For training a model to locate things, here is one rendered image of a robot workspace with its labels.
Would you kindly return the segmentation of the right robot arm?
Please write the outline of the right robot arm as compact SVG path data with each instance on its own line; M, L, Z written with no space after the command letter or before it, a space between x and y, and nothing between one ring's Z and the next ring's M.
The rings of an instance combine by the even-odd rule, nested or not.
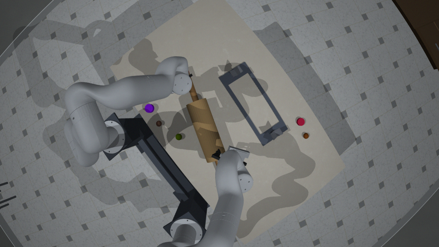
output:
M215 169L218 202L204 237L196 221L178 219L171 225L172 242L157 247L233 247L244 205L242 193L253 186L253 178L243 163L249 155L249 151L229 146L218 160Z

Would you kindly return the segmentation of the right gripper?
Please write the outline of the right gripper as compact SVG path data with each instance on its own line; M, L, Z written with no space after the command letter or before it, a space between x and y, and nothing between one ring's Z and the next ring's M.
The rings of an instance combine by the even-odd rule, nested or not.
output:
M214 153L214 154L212 154L212 157L213 158L215 158L215 159L217 159L217 160L219 160L220 158L221 158L221 155L222 155L223 153L221 153L221 151L218 149L217 151L216 151L216 153ZM219 157L220 156L220 157ZM243 162L244 163L244 165L246 166L246 162Z

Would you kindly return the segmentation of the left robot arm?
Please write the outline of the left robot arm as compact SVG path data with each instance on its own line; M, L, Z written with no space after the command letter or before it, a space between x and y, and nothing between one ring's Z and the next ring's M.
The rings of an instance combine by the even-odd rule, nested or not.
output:
M109 85L72 84L64 98L70 115L64 133L77 162L90 167L98 161L101 151L117 153L125 144L122 126L112 120L104 122L96 101L111 109L125 110L164 99L172 91L187 94L191 88L188 61L179 56L164 59L155 75L124 77Z

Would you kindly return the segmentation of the red short cylinder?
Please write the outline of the red short cylinder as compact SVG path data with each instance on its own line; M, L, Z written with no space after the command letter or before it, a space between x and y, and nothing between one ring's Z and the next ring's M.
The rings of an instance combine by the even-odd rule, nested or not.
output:
M298 124L299 126L303 126L304 123L305 123L305 121L304 121L303 118L298 118L298 119L297 119L297 124Z

